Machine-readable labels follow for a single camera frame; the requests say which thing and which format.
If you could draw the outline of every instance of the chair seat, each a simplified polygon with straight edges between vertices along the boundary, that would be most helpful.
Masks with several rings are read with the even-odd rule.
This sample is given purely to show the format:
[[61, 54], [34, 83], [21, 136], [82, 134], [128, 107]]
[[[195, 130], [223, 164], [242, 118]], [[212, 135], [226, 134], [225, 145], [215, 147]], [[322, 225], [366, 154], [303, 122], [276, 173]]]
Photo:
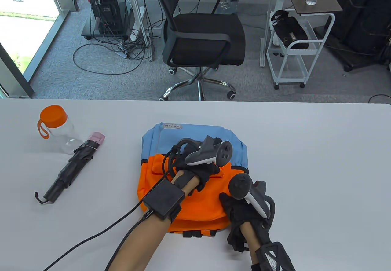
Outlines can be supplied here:
[[[179, 14], [174, 17], [179, 32], [228, 34], [231, 48], [220, 64], [241, 65], [244, 61], [246, 38], [243, 26], [236, 15], [228, 14]], [[172, 61], [177, 65], [200, 66], [210, 62], [222, 50], [225, 42], [181, 40], [176, 46]]]

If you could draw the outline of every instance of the orange bottle cap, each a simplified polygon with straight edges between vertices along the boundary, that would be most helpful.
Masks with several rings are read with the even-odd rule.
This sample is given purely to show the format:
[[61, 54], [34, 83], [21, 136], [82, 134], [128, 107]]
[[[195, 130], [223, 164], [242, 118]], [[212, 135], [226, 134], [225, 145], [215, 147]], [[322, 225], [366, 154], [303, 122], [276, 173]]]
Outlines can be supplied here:
[[47, 128], [57, 128], [67, 122], [68, 116], [61, 106], [52, 105], [42, 110], [40, 118]]

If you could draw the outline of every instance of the orange backpack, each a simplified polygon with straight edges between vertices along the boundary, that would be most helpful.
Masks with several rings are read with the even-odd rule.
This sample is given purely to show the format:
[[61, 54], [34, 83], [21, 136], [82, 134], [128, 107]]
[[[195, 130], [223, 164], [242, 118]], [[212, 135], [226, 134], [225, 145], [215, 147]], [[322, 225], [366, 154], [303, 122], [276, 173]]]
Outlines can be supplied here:
[[[174, 124], [181, 128], [169, 130], [164, 129], [165, 125], [172, 126], [170, 123], [157, 124], [143, 137], [138, 198], [144, 197], [163, 176], [163, 154], [167, 153], [180, 139], [187, 137], [203, 140], [206, 135], [210, 135], [213, 138], [219, 137], [223, 141], [228, 140], [233, 145], [231, 162], [221, 167], [217, 175], [212, 175], [201, 192], [194, 191], [190, 197], [186, 197], [182, 203], [182, 211], [169, 228], [169, 232], [183, 233], [183, 236], [214, 236], [216, 231], [229, 225], [229, 220], [219, 200], [219, 194], [222, 192], [229, 194], [228, 183], [231, 178], [236, 174], [248, 172], [247, 148], [230, 130], [222, 127]], [[141, 204], [141, 208], [143, 211], [147, 210], [144, 204]]]

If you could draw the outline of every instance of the white cart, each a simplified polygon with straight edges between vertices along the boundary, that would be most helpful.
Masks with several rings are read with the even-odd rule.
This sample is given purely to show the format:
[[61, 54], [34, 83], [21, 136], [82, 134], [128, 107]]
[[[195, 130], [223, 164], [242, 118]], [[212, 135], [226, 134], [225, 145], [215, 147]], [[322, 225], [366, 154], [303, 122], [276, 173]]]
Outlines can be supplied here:
[[[292, 12], [296, 11], [295, 9], [286, 9], [286, 11]], [[314, 15], [327, 15], [331, 17], [330, 25], [327, 28], [326, 34], [324, 35], [323, 39], [318, 39], [317, 36], [314, 33], [314, 30], [312, 29], [312, 26], [308, 20], [305, 19], [305, 17], [308, 16], [314, 16]], [[301, 17], [302, 20], [299, 20], [300, 25], [304, 29], [304, 31], [307, 33], [308, 40], [297, 40], [292, 42], [287, 48], [285, 47], [284, 43], [280, 38], [278, 38], [278, 41], [280, 43], [279, 47], [272, 47], [272, 39], [269, 41], [268, 50], [266, 52], [266, 57], [269, 62], [270, 71], [273, 77], [273, 80], [275, 82], [274, 89], [279, 89], [279, 83], [280, 82], [299, 82], [300, 87], [304, 88], [305, 84], [307, 84], [308, 78], [311, 75], [312, 70], [314, 69], [315, 63], [319, 57], [319, 54], [324, 46], [324, 43], [326, 42], [326, 39], [328, 37], [328, 34], [331, 31], [331, 28], [335, 21], [335, 16], [333, 13], [317, 13], [317, 14], [302, 14]], [[271, 33], [271, 38], [273, 38], [275, 34], [275, 31], [273, 30]], [[299, 43], [308, 43], [308, 49], [292, 49], [294, 45]], [[282, 64], [280, 67], [274, 67], [272, 64], [272, 60], [270, 59], [271, 56], [282, 54], [284, 57]], [[305, 55], [315, 55], [314, 60], [312, 61], [311, 67], [309, 70], [307, 70], [307, 67], [304, 64], [304, 60], [302, 56]], [[297, 61], [301, 73], [303, 77], [283, 77], [284, 74], [284, 67], [287, 63], [288, 56], [292, 56]]]
[[[298, 15], [300, 15], [298, 21], [304, 31], [307, 33], [308, 39], [294, 41], [288, 47], [285, 47], [282, 40], [276, 36], [278, 38], [279, 46], [274, 46], [272, 44], [272, 38], [275, 35], [275, 31], [273, 29], [271, 30], [271, 38], [266, 50], [266, 57], [268, 59], [270, 71], [275, 82], [274, 89], [276, 90], [279, 89], [279, 83], [281, 82], [297, 82], [300, 83], [301, 88], [305, 87], [314, 69], [319, 54], [324, 46], [324, 43], [326, 42], [327, 37], [331, 31], [331, 28], [334, 25], [334, 12], [342, 11], [341, 6], [338, 4], [337, 0], [318, 0], [315, 5], [307, 5], [305, 0], [291, 1], [294, 8], [285, 9], [285, 11], [296, 12]], [[284, 0], [277, 0], [275, 11], [282, 9], [283, 3]], [[331, 18], [330, 23], [325, 30], [325, 35], [321, 39], [317, 38], [310, 22], [307, 20], [307, 18], [311, 16], [328, 16]], [[294, 46], [299, 43], [308, 43], [309, 47], [307, 49], [294, 49]], [[277, 60], [272, 60], [273, 56], [283, 57], [282, 63], [276, 63]], [[307, 69], [304, 63], [303, 56], [314, 57], [313, 61], [309, 65], [309, 69]], [[287, 68], [287, 63], [289, 61], [295, 63], [295, 65], [298, 67], [298, 72], [292, 73], [289, 68]]]

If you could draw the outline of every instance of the grass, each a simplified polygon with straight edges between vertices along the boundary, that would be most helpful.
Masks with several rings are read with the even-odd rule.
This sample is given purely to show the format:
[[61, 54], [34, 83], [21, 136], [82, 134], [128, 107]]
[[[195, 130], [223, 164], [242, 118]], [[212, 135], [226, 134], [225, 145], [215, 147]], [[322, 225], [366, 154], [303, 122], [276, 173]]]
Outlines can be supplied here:
[[18, 67], [18, 69], [21, 71], [23, 74], [30, 64], [33, 56], [19, 56], [18, 53], [11, 54], [10, 57], [14, 61], [15, 65]]
[[7, 13], [0, 11], [0, 16], [8, 16], [11, 18], [28, 18], [31, 20], [45, 20], [45, 21], [55, 21], [56, 18], [51, 18], [48, 16], [39, 16], [35, 14], [24, 14], [24, 13]]

